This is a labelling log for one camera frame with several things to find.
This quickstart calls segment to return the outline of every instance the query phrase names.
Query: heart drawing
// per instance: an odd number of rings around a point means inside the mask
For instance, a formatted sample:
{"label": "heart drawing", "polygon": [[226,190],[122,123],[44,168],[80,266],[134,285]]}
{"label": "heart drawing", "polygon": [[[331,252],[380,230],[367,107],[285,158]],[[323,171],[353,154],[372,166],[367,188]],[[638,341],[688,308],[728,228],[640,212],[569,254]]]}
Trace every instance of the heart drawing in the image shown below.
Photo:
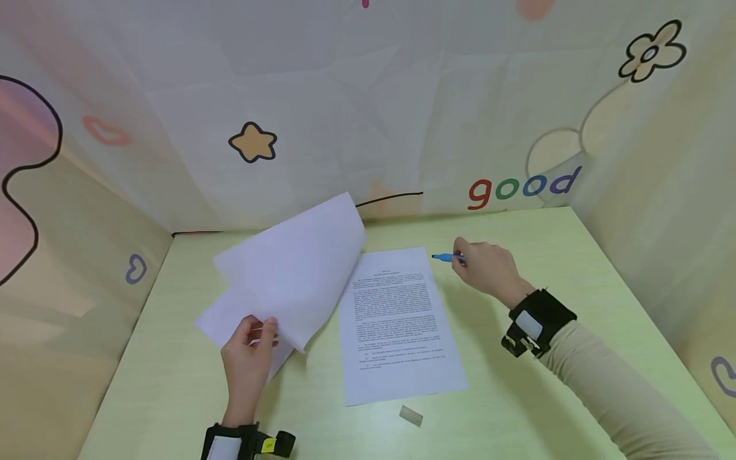
{"label": "heart drawing", "polygon": [[138,254],[131,254],[130,259],[128,260],[128,265],[129,267],[125,274],[125,280],[128,284],[137,284],[138,281],[143,279],[143,276],[145,276],[148,271],[146,261]]}
{"label": "heart drawing", "polygon": [[113,146],[130,144],[130,136],[127,132],[111,127],[95,116],[85,116],[82,118],[82,123],[85,125],[87,132],[101,144]]}
{"label": "heart drawing", "polygon": [[[721,380],[720,375],[718,375],[718,367],[723,366],[726,370],[726,374],[729,376],[729,379],[731,379],[731,385],[734,389],[730,389],[726,384]],[[710,362],[710,372],[713,373],[713,378],[715,379],[715,382],[718,384],[718,386],[723,390],[726,395],[730,397],[736,397],[736,371],[734,371],[734,368],[731,366],[731,363],[729,363],[724,357],[722,356],[716,356],[713,361]]]}

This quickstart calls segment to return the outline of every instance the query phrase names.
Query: purple heart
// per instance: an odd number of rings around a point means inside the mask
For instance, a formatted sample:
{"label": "purple heart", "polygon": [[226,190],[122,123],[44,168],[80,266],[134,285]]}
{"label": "purple heart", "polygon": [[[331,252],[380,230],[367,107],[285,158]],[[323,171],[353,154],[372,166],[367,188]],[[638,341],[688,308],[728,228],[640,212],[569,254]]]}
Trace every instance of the purple heart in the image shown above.
{"label": "purple heart", "polygon": [[[135,266],[135,261],[141,263],[141,269],[139,273],[136,273],[138,271],[138,267]],[[146,261],[143,260],[143,258],[138,254],[131,254],[128,263],[130,265],[130,268],[128,269],[128,273],[125,274],[125,280],[128,282],[128,284],[136,284],[138,281],[143,279],[143,276],[148,271],[148,266],[146,266]]]}
{"label": "purple heart", "polygon": [[715,382],[728,396],[736,397],[736,391],[726,386],[721,380],[721,377],[718,376],[718,372],[716,372],[716,368],[718,368],[718,366],[723,366],[726,368],[726,372],[728,373],[729,378],[733,380],[734,383],[736,383],[736,371],[734,371],[734,368],[731,367],[731,363],[729,363],[725,358],[721,356],[716,356],[713,361],[710,362],[710,372],[713,372],[713,378],[715,379]]}

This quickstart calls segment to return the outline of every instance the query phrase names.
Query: black wrist strap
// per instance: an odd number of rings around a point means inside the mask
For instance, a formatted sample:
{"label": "black wrist strap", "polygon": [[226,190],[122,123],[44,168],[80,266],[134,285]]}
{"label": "black wrist strap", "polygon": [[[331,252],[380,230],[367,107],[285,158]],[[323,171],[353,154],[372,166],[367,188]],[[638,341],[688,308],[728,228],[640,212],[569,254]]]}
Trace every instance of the black wrist strap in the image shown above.
{"label": "black wrist strap", "polygon": [[534,291],[509,312],[514,322],[501,345],[517,358],[526,350],[539,358],[550,349],[552,338],[568,322],[578,319],[545,289]]}
{"label": "black wrist strap", "polygon": [[275,438],[258,431],[258,422],[254,425],[242,425],[237,428],[226,428],[218,423],[207,428],[205,444],[202,446],[201,460],[210,455],[215,436],[240,438],[238,460],[252,460],[256,454],[270,453],[287,459],[291,455],[297,438],[286,431],[279,431]]}

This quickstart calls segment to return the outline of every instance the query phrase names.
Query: blue pen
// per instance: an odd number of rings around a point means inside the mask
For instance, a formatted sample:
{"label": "blue pen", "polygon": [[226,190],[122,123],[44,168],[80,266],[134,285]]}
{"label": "blue pen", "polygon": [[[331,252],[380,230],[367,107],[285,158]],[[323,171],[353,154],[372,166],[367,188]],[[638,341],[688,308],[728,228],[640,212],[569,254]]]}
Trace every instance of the blue pen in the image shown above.
{"label": "blue pen", "polygon": [[455,255],[455,254],[433,254],[432,258],[437,259],[438,261],[442,262],[452,262],[453,257],[457,257],[460,260],[460,264],[462,266],[465,266],[465,257],[462,255]]}

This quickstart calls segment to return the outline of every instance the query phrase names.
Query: sheet of paper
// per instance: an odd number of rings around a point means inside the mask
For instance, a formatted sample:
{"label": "sheet of paper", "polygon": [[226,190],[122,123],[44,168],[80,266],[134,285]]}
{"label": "sheet of paper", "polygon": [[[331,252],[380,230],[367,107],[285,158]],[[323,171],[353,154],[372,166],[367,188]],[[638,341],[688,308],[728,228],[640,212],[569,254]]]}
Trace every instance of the sheet of paper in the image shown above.
{"label": "sheet of paper", "polygon": [[330,318],[365,240],[349,193],[281,222],[215,257],[215,266],[261,321],[304,353]]}
{"label": "sheet of paper", "polygon": [[[228,289],[210,308],[208,308],[194,324],[219,348],[230,340],[241,319],[252,314],[247,302],[238,296],[234,289]],[[283,340],[274,348],[271,356],[269,381],[276,375],[294,348]]]}
{"label": "sheet of paper", "polygon": [[423,247],[363,254],[339,315],[346,406],[467,388]]}

